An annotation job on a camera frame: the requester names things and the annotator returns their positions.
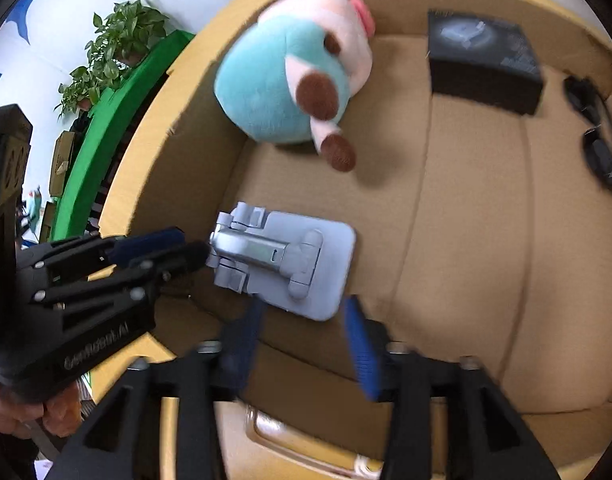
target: black box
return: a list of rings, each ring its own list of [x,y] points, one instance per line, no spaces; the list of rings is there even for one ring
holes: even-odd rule
[[[473,14],[430,10],[428,60],[433,92],[535,113],[544,80],[522,29]]]

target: green board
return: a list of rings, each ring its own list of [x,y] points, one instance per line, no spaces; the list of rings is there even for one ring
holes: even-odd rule
[[[92,120],[58,202],[51,240],[84,233],[99,186],[132,117],[193,36],[183,30],[172,32],[153,48],[119,90],[104,90],[99,103],[89,112]]]

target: human hand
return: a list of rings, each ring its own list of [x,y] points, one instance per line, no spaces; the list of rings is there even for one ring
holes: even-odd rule
[[[25,422],[42,419],[47,431],[57,436],[73,434],[81,424],[81,403],[73,383],[46,404],[23,404],[11,391],[0,386],[0,433],[30,438]]]

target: teal toy in background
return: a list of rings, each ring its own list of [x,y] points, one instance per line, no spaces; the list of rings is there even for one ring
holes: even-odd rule
[[[257,142],[314,139],[317,145],[322,137],[321,147],[338,130],[350,99],[348,77],[324,46],[326,35],[317,23],[292,16],[278,16],[247,30],[225,56],[215,79],[215,95],[230,120]],[[346,139],[339,139],[348,146],[348,154],[337,153],[329,163],[349,171],[354,150]]]

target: plush toy's foot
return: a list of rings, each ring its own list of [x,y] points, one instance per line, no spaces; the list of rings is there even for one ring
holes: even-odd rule
[[[320,153],[334,170],[345,173],[355,167],[355,149],[339,134],[327,136],[321,143]]]

